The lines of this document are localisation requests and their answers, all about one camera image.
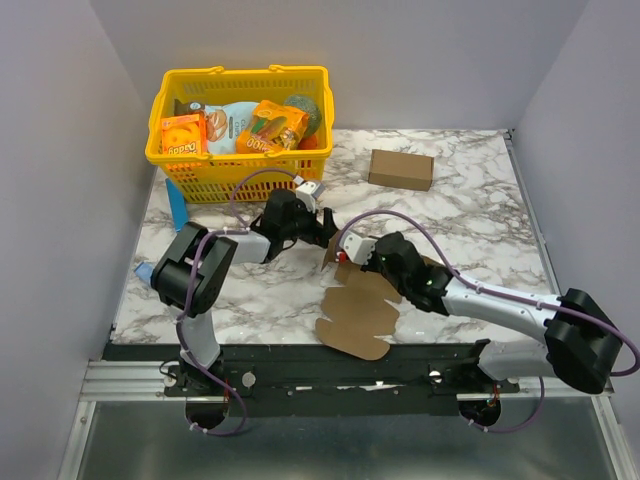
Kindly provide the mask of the small blue flat box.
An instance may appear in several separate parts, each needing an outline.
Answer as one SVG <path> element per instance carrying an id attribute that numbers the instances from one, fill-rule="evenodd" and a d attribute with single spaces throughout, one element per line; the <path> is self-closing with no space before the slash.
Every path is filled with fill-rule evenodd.
<path id="1" fill-rule="evenodd" d="M 143 282 L 146 286 L 151 286 L 151 278 L 154 267 L 147 262 L 141 262 L 134 268 L 134 274 Z"/>

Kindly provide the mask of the small orange fruit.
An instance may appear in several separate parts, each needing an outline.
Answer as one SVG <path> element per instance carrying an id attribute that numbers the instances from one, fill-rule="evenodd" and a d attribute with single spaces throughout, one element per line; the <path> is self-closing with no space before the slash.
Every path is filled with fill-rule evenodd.
<path id="1" fill-rule="evenodd" d="M 299 150 L 315 150 L 318 148 L 318 139 L 316 135 L 311 135 L 309 137 L 303 138 L 299 144 Z"/>

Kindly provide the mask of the orange Daddy snack box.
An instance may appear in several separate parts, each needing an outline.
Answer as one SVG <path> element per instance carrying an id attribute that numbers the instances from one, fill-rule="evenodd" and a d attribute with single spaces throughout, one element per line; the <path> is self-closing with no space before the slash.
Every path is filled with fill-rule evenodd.
<path id="1" fill-rule="evenodd" d="M 201 113 L 161 119 L 161 145 L 164 155 L 179 156 L 207 152 L 206 122 Z"/>

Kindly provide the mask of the orange candy bag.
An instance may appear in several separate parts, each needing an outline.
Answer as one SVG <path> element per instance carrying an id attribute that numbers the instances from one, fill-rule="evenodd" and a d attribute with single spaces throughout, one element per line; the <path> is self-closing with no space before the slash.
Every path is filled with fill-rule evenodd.
<path id="1" fill-rule="evenodd" d="M 292 106 L 269 100 L 253 110 L 247 127 L 236 138 L 238 154 L 296 150 L 308 126 L 309 115 Z"/>

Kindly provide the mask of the light blue chips bag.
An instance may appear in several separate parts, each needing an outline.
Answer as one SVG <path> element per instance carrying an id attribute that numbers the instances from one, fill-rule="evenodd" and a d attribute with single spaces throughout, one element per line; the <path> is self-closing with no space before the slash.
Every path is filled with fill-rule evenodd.
<path id="1" fill-rule="evenodd" d="M 247 128 L 257 102 L 243 101 L 226 105 L 174 101 L 174 114 L 201 113 L 206 123 L 207 151 L 213 155 L 236 153 L 236 139 Z"/>

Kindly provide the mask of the tall blue box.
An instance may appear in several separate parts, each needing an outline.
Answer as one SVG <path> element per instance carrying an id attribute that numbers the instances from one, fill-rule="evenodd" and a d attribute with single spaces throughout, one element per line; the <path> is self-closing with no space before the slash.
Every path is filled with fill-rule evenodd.
<path id="1" fill-rule="evenodd" d="M 187 203 L 181 191 L 169 178 L 165 180 L 165 185 L 167 189 L 174 230 L 179 233 L 189 221 Z"/>

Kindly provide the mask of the yellow plastic shopping basket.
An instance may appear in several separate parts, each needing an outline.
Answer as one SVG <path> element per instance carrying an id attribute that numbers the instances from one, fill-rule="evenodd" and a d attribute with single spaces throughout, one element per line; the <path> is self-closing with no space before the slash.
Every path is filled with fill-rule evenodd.
<path id="1" fill-rule="evenodd" d="M 293 94 L 311 97 L 322 113 L 317 147 L 274 153 L 165 155 L 161 120 L 174 104 L 199 102 L 226 105 L 239 101 L 282 103 Z M 262 168 L 280 168 L 306 180 L 320 180 L 333 149 L 334 98 L 329 72 L 319 65 L 271 65 L 263 69 L 229 70 L 222 66 L 167 71 L 153 101 L 145 155 L 162 170 L 190 203 L 226 203 L 236 183 Z"/>

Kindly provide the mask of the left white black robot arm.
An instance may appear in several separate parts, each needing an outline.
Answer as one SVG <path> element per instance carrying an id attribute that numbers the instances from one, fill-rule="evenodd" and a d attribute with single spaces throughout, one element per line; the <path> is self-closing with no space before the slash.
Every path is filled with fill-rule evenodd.
<path id="1" fill-rule="evenodd" d="M 231 389 L 215 365 L 221 354 L 211 309 L 231 266 L 266 264 L 297 242 L 327 248 L 337 232 L 332 210 L 318 219 L 324 186 L 307 181 L 293 190 L 275 189 L 263 212 L 240 229 L 213 231 L 189 222 L 177 234 L 151 274 L 151 287 L 178 312 L 176 333 L 187 382 L 201 395 Z"/>

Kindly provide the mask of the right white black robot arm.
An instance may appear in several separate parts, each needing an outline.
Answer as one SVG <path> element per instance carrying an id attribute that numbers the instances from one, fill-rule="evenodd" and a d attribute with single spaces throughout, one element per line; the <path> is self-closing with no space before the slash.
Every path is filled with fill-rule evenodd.
<path id="1" fill-rule="evenodd" d="M 381 274 L 421 311 L 475 318 L 526 335 L 524 342 L 488 344 L 480 357 L 464 362 L 459 371 L 467 389 L 480 392 L 495 380 L 525 375 L 555 376 L 583 393 L 603 392 L 622 341 L 586 292 L 537 295 L 484 285 L 426 262 L 399 232 L 379 239 L 349 234 L 342 247 L 352 263 Z"/>

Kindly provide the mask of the brown cardboard box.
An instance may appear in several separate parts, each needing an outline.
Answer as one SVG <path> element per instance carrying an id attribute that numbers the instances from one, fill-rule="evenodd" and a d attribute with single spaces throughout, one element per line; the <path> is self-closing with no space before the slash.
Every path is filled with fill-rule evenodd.
<path id="1" fill-rule="evenodd" d="M 395 189 L 428 191 L 434 179 L 434 158 L 405 152 L 374 149 L 368 183 Z"/>
<path id="2" fill-rule="evenodd" d="M 429 292 L 424 281 L 431 273 L 446 274 L 443 266 L 416 249 L 399 234 L 376 238 L 375 249 L 385 257 L 384 274 L 363 272 L 339 252 L 338 232 L 331 239 L 324 265 L 337 265 L 336 286 L 325 290 L 321 316 L 316 319 L 317 339 L 327 347 L 364 361 L 382 359 L 390 350 L 386 336 L 396 332 L 397 306 L 404 298 L 418 300 Z"/>

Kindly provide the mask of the green round melon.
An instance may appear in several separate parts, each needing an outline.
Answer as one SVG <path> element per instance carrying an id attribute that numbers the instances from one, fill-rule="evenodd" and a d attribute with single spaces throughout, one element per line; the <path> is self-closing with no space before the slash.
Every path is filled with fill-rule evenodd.
<path id="1" fill-rule="evenodd" d="M 297 108 L 308 115 L 307 128 L 303 135 L 304 138 L 309 138 L 317 132 L 322 123 L 323 116 L 319 106 L 311 97 L 302 94 L 290 95 L 286 98 L 284 105 Z"/>

